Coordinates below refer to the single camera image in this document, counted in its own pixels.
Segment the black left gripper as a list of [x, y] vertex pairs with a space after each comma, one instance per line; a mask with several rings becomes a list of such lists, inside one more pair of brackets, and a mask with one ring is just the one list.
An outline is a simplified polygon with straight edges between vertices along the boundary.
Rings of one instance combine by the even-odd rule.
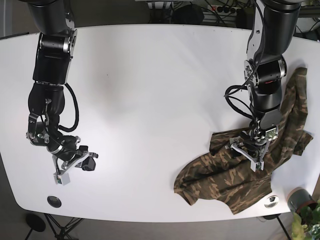
[[279, 135], [278, 125], [268, 129], [261, 129], [260, 126], [251, 126], [249, 130], [242, 131], [243, 142], [230, 141], [226, 149], [233, 159], [244, 157], [251, 162], [251, 170], [264, 170], [264, 156], [269, 150], [272, 141]]

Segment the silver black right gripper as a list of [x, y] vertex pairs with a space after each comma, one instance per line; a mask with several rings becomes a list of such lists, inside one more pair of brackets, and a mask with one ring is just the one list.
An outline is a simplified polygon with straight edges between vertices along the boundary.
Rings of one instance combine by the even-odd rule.
[[[42, 121], [29, 120], [26, 137], [30, 143], [38, 147], [46, 147], [53, 155], [55, 173], [53, 174], [57, 185], [67, 185], [71, 182], [69, 173], [79, 168], [91, 172], [96, 168], [95, 159], [99, 157], [94, 152], [82, 152], [77, 148], [79, 138], [71, 135], [63, 135], [59, 131], [50, 133], [46, 124]], [[59, 168], [58, 159], [64, 161]]]

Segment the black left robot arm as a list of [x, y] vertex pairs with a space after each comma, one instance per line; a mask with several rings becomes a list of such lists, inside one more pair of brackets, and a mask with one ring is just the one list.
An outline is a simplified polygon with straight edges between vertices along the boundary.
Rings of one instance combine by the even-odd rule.
[[231, 137], [228, 148], [248, 159], [256, 172], [264, 169], [264, 156], [279, 135], [281, 80], [287, 74], [283, 53], [293, 38], [302, 1], [255, 0], [253, 4], [244, 83], [230, 86], [224, 98], [234, 111], [251, 120], [249, 131]]

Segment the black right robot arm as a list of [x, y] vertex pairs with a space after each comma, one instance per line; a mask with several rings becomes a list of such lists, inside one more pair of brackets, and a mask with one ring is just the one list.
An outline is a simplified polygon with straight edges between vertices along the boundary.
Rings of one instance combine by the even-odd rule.
[[[69, 172], [74, 168], [93, 171], [98, 154], [89, 152], [81, 139], [72, 136], [79, 124], [80, 113], [76, 95], [67, 83], [75, 48], [77, 29], [66, 0], [26, 1], [38, 37], [33, 87], [28, 96], [28, 128], [26, 137], [34, 146], [45, 147], [52, 155], [58, 185], [70, 183]], [[65, 108], [64, 89], [71, 94], [75, 120], [72, 127], [60, 124]]]

